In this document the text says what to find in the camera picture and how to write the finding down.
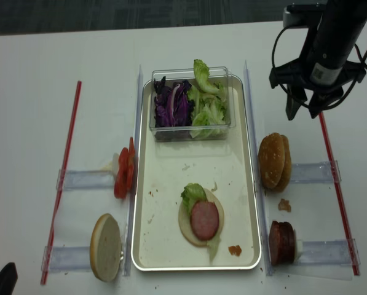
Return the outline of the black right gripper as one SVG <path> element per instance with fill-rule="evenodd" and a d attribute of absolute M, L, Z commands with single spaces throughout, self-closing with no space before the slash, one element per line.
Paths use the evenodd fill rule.
<path fill-rule="evenodd" d="M 347 61 L 339 69 L 328 69 L 319 63 L 308 73 L 304 63 L 295 59 L 281 66 L 273 66 L 270 86 L 281 87 L 287 95 L 286 115 L 293 120 L 300 107 L 309 108 L 312 119 L 325 108 L 335 108 L 341 104 L 356 83 L 366 75 L 361 63 Z"/>

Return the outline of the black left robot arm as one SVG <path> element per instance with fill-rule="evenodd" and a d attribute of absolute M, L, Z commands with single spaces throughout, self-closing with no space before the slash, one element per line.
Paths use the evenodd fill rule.
<path fill-rule="evenodd" d="M 152 85 L 0 93 L 0 294 L 240 294 L 260 262 L 243 87 L 224 140 L 157 142 Z M 217 254 L 180 231 L 197 183 L 224 210 Z"/>

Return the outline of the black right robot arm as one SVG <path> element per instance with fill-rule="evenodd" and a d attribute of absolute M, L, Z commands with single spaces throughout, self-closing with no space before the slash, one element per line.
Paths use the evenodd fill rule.
<path fill-rule="evenodd" d="M 283 29 L 305 28 L 299 57 L 273 66 L 272 88 L 286 93 L 286 115 L 293 120 L 300 107 L 311 118 L 339 106 L 367 73 L 367 50 L 358 62 L 348 61 L 367 23 L 367 1 L 328 1 L 326 4 L 291 4 L 283 11 Z"/>

